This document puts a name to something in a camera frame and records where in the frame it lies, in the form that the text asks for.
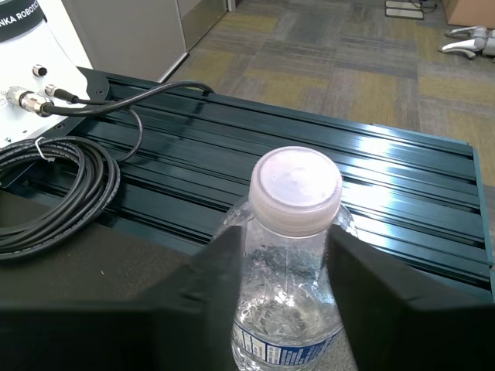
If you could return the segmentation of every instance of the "white bottle cap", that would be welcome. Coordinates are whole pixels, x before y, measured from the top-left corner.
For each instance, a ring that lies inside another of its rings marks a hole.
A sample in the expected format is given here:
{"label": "white bottle cap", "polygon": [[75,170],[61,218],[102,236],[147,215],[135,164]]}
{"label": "white bottle cap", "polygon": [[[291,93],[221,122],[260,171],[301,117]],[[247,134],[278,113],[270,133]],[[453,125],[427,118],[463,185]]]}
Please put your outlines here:
{"label": "white bottle cap", "polygon": [[257,162],[249,199],[272,232],[306,237],[332,224],[340,207],[342,175],[324,154],[303,147],[270,151]]}

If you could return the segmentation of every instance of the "wall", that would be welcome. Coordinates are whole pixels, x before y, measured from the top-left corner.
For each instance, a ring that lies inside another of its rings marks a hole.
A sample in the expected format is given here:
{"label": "wall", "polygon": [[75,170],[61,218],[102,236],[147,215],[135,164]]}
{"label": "wall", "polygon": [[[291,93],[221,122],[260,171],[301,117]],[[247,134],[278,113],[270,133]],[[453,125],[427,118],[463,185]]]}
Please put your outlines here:
{"label": "wall", "polygon": [[61,0],[38,0],[56,41],[76,66],[93,68]]}

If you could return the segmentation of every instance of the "bottle label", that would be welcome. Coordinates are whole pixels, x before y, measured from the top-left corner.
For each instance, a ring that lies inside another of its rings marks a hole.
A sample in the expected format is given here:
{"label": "bottle label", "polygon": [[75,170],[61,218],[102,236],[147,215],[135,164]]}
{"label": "bottle label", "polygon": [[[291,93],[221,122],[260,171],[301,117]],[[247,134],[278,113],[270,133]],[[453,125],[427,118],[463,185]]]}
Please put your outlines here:
{"label": "bottle label", "polygon": [[307,346],[283,346],[265,342],[234,323],[233,337],[237,345],[246,352],[272,365],[304,365],[323,354],[339,335],[340,330],[327,340]]}

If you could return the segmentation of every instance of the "cable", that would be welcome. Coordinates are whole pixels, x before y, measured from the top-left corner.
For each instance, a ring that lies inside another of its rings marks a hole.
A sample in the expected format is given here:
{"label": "cable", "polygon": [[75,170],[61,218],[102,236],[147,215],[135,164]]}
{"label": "cable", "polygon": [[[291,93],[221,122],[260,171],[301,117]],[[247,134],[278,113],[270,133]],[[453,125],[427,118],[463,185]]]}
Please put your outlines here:
{"label": "cable", "polygon": [[428,13],[433,13],[439,6],[439,0],[435,0],[435,5],[433,5],[433,8],[430,8],[429,12],[425,11],[425,6],[423,5],[426,0],[419,0],[419,6],[418,3],[415,2],[415,0],[409,0],[411,4],[413,4],[416,9],[419,9],[423,12],[423,14],[428,14]]}
{"label": "cable", "polygon": [[176,81],[175,83],[165,83],[153,87],[143,93],[136,94],[132,97],[127,97],[116,102],[100,105],[98,108],[84,107],[84,108],[68,108],[57,107],[51,104],[46,104],[42,107],[41,111],[44,114],[58,114],[60,116],[98,116],[100,114],[109,114],[111,112],[119,111],[123,108],[128,108],[133,104],[137,104],[144,99],[155,96],[156,94],[164,93],[166,91],[177,89],[179,87],[195,87],[197,89],[204,90],[207,93],[214,93],[213,89],[204,83],[193,80]]}
{"label": "cable", "polygon": [[16,166],[39,160],[40,157],[48,161],[68,160],[78,167],[72,187],[58,206],[28,223],[0,228],[0,262],[19,260],[45,252],[92,223],[118,191],[121,181],[118,162],[130,159],[142,143],[142,121],[130,106],[178,87],[194,87],[214,93],[213,89],[207,85],[192,80],[158,85],[119,101],[81,100],[66,90],[57,89],[54,86],[48,87],[54,97],[88,106],[69,108],[46,104],[44,113],[87,117],[125,109],[138,124],[138,141],[132,150],[119,160],[113,159],[98,143],[73,136],[43,140],[29,139],[0,148],[0,179]]}
{"label": "cable", "polygon": [[[38,160],[41,152],[35,142],[29,139],[0,149],[0,175]],[[28,223],[0,228],[0,261],[32,257],[62,243],[93,222],[118,191],[118,163],[98,143],[70,136],[43,139],[39,146],[48,159],[76,164],[76,178],[58,206]]]}
{"label": "cable", "polygon": [[[79,97],[76,97],[76,96],[73,96],[70,99],[70,101],[72,101],[72,103],[76,103],[76,104],[93,104],[93,105],[100,105],[100,106],[105,105],[105,104],[109,104],[109,103],[114,103],[111,100],[86,100],[86,99],[79,99]],[[126,154],[123,158],[120,158],[117,160],[118,163],[125,162],[125,161],[129,160],[132,156],[134,156],[136,154],[136,152],[139,150],[139,148],[141,147],[141,143],[142,143],[142,139],[143,139],[144,129],[142,127],[141,118],[139,117],[137,112],[134,111],[132,108],[128,108],[127,112],[129,114],[131,114],[131,116],[136,120],[136,123],[138,124],[138,130],[139,130],[138,141],[136,142],[134,147],[131,149],[131,151],[128,152],[128,154]]]}

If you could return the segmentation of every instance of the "metal connector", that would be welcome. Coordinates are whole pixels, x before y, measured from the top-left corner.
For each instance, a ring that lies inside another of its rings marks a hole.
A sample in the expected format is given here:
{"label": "metal connector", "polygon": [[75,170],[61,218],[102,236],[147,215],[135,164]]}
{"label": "metal connector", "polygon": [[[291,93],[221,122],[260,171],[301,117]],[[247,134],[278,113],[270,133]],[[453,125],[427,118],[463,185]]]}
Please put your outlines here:
{"label": "metal connector", "polygon": [[46,85],[45,87],[45,94],[49,97],[55,97],[55,90],[58,88],[55,85]]}
{"label": "metal connector", "polygon": [[21,107],[23,110],[37,114],[40,117],[51,115],[43,112],[42,107],[47,104],[53,105],[53,102],[49,98],[23,87],[11,87],[5,96],[10,103]]}
{"label": "metal connector", "polygon": [[39,64],[36,64],[32,68],[32,74],[36,77],[44,77],[44,76],[46,76],[47,73],[48,73],[48,70]]}

